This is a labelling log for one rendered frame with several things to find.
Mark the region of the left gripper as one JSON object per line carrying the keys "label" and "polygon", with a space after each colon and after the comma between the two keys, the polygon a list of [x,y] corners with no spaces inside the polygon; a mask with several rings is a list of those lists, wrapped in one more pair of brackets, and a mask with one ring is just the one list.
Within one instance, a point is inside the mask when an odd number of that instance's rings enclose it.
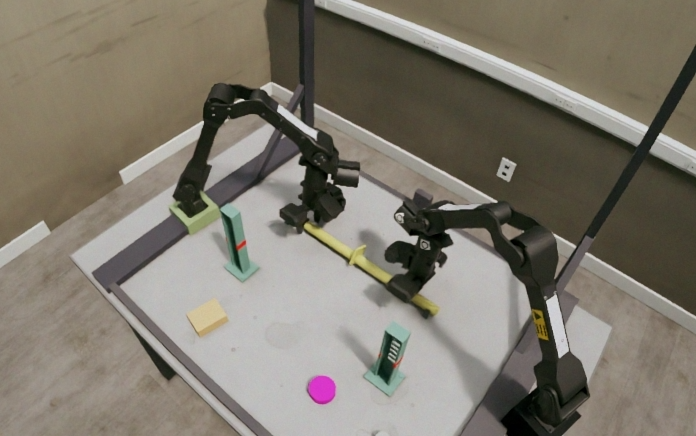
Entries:
{"label": "left gripper", "polygon": [[409,252],[409,255],[411,255],[407,268],[409,271],[405,275],[395,274],[386,285],[388,292],[405,303],[409,303],[420,292],[422,286],[436,275],[436,266],[434,265],[437,259],[441,257],[437,261],[439,268],[442,268],[448,259],[447,254],[443,251],[436,258],[426,258],[420,255],[415,247]]}

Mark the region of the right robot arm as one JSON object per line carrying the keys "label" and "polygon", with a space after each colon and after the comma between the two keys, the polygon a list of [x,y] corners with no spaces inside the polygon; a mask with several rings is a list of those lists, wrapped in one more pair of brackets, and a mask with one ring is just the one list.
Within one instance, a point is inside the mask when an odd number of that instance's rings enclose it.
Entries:
{"label": "right robot arm", "polygon": [[[235,99],[244,101],[234,103]],[[246,115],[260,116],[298,146],[302,153],[298,165],[306,167],[304,180],[307,184],[314,187],[324,186],[328,174],[331,174],[333,185],[358,187],[360,162],[339,160],[339,151],[329,134],[303,123],[263,89],[249,88],[241,84],[218,83],[213,85],[206,99],[203,127],[193,157],[181,173],[172,195],[175,201],[180,202],[177,206],[188,218],[209,207],[202,199],[200,191],[204,191],[212,168],[212,165],[207,164],[207,159],[218,129],[226,119]],[[328,189],[325,194],[315,196],[310,205],[310,209],[317,210],[325,222],[336,219],[345,211],[346,205],[344,196],[332,197],[330,191],[331,189]]]}

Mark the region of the magenta short cylinder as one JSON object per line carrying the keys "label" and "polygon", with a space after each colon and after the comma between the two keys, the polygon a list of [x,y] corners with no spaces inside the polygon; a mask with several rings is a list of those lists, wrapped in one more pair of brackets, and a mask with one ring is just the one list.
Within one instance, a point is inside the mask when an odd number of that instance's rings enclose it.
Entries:
{"label": "magenta short cylinder", "polygon": [[309,384],[309,395],[317,404],[328,404],[336,395],[336,384],[328,376],[317,376]]}

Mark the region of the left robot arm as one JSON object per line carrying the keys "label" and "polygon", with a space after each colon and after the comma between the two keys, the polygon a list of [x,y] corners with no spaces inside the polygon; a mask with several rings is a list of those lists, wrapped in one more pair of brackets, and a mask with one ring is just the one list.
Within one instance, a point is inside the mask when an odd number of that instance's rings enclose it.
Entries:
{"label": "left robot arm", "polygon": [[[441,200],[420,210],[409,198],[393,217],[410,237],[418,236],[415,245],[397,240],[385,250],[385,260],[393,264],[398,261],[405,270],[414,247],[420,255],[436,258],[441,249],[454,245],[445,230],[485,228],[490,233],[495,250],[526,288],[542,352],[542,362],[534,366],[536,385],[542,388],[527,410],[547,433],[552,433],[590,398],[582,362],[570,350],[554,281],[558,264],[554,234],[535,217],[506,201],[455,205]],[[525,232],[509,241],[501,229],[505,223]]]}

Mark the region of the yellow long bar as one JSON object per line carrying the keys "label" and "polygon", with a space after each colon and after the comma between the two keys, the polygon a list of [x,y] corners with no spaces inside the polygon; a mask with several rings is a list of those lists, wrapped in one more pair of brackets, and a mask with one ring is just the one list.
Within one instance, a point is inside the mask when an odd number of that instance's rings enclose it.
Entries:
{"label": "yellow long bar", "polygon": [[[363,245],[357,249],[352,250],[312,222],[308,221],[305,223],[304,229],[313,234],[315,237],[341,253],[343,256],[348,258],[350,261],[349,265],[357,264],[385,284],[393,277],[366,258],[363,257],[366,245]],[[422,317],[428,318],[429,313],[434,317],[438,314],[440,307],[420,295],[419,293],[414,296],[411,300],[413,303],[425,310]]]}

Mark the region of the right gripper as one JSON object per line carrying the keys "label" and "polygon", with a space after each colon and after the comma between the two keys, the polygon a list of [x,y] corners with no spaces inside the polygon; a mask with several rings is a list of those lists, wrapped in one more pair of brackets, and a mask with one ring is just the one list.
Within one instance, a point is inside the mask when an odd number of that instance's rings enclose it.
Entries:
{"label": "right gripper", "polygon": [[[304,223],[310,220],[307,218],[307,212],[311,210],[310,205],[315,196],[317,196],[320,193],[322,193],[323,195],[325,194],[326,190],[331,189],[330,195],[332,197],[336,196],[335,198],[338,198],[340,196],[343,196],[343,192],[339,187],[333,185],[329,181],[324,186],[314,187],[307,184],[305,180],[303,180],[300,182],[300,186],[303,187],[303,191],[301,194],[298,195],[298,198],[302,200],[302,205],[297,206],[294,203],[287,204],[286,206],[280,209],[279,217],[288,222],[293,227],[296,227],[298,233],[302,234],[305,226]],[[320,216],[320,214],[317,212],[317,210],[315,210],[314,220],[317,224],[319,223],[321,218],[322,217]]]}

